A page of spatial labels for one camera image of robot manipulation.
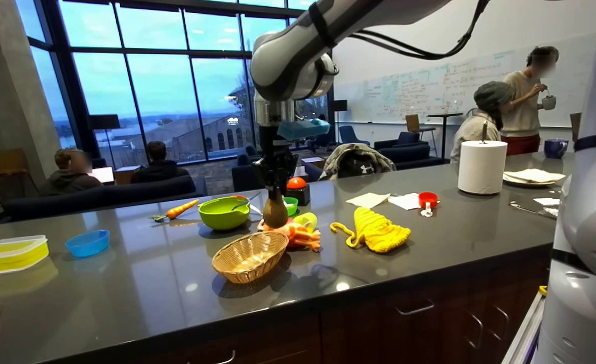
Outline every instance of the paper towel roll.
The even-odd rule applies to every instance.
[[[459,190],[499,194],[506,171],[506,142],[462,142],[459,160]]]

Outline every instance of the yellow cloth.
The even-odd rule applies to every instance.
[[[373,253],[390,253],[392,249],[404,246],[412,235],[411,228],[394,224],[383,215],[369,208],[356,208],[354,212],[356,233],[342,223],[332,223],[333,233],[349,235],[345,239],[348,248],[357,248],[363,244]]]

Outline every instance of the wicker basket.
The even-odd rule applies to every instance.
[[[252,283],[277,268],[286,248],[280,233],[247,235],[216,252],[213,268],[234,286]]]

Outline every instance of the table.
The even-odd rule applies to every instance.
[[[332,220],[352,224],[354,208],[345,203],[352,197],[414,190],[440,194],[442,208],[434,218],[394,205],[376,208],[412,228],[409,249],[394,255],[348,249],[344,237],[328,228]],[[457,190],[457,167],[451,164],[315,183],[312,210],[319,217],[322,253],[291,252],[286,268],[254,287],[232,287],[211,268],[211,257],[223,246],[254,231],[254,224],[211,233],[195,210],[174,224],[151,220],[151,215],[177,203],[0,224],[0,239],[45,233],[50,248],[45,263],[0,276],[0,363],[45,363],[169,334],[185,337],[259,312],[313,307],[317,300],[550,248],[556,223],[510,208],[514,194],[525,190],[506,187],[488,199],[462,194]],[[256,207],[265,199],[256,190],[248,197]],[[109,228],[112,249],[70,262],[63,244],[89,228]]]
[[[447,136],[447,120],[448,117],[460,117],[462,113],[428,113],[427,117],[440,117],[442,120],[442,125],[440,125],[440,137],[442,137],[442,143],[440,143],[440,160],[445,160],[445,136]]]

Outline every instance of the yellow plate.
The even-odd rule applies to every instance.
[[[25,271],[49,257],[49,239],[45,235],[0,239],[0,276]]]

